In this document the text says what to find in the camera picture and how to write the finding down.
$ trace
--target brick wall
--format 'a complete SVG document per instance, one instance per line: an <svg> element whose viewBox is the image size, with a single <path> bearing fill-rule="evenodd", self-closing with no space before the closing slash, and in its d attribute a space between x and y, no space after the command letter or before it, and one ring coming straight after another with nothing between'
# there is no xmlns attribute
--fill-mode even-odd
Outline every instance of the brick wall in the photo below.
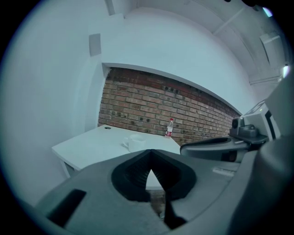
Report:
<svg viewBox="0 0 294 235"><path fill-rule="evenodd" d="M218 99L156 74L112 68L103 89L98 126L164 135L174 118L179 144L227 135L239 115Z"/></svg>

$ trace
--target bottle label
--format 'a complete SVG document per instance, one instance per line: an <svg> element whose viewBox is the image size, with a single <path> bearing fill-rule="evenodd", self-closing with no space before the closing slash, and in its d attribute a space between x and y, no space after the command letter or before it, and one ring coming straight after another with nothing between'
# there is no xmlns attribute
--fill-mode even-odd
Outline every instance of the bottle label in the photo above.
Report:
<svg viewBox="0 0 294 235"><path fill-rule="evenodd" d="M171 137L171 133L173 132L173 128L172 127L167 127L167 131L165 132L165 135L168 137Z"/></svg>

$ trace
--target white table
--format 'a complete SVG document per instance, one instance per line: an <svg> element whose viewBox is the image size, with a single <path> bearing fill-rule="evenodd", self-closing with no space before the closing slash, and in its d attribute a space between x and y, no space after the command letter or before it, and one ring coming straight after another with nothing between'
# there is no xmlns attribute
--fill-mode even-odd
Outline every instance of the white table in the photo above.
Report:
<svg viewBox="0 0 294 235"><path fill-rule="evenodd" d="M160 149L180 154L180 146L172 139L164 136L147 134L113 126L103 125L81 135L73 137L52 147L53 152L61 159L65 174L70 177L70 168L81 170L96 162L130 153L122 144L124 137L140 134L146 139L146 149ZM158 181L150 173L147 181L148 189L158 187Z"/></svg>

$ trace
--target mug handle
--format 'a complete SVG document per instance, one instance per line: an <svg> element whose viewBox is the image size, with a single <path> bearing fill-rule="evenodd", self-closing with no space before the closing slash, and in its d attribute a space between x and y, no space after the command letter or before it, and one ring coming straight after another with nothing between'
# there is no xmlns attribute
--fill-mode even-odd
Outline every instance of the mug handle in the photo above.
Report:
<svg viewBox="0 0 294 235"><path fill-rule="evenodd" d="M127 137L124 137L124 140L123 140L123 144L124 144L124 146L126 146L127 148L129 147L129 138L127 138Z"/></svg>

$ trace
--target tabletop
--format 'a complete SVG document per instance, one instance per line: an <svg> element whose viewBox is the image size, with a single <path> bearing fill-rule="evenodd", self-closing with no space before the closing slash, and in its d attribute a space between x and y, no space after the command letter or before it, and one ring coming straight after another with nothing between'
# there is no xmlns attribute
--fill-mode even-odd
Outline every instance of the tabletop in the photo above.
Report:
<svg viewBox="0 0 294 235"><path fill-rule="evenodd" d="M144 136L145 149L159 149L180 154L180 146L172 138L108 125L73 137L52 147L52 150L66 164L80 170L96 162L130 153L122 143L124 137L129 137L131 134Z"/></svg>

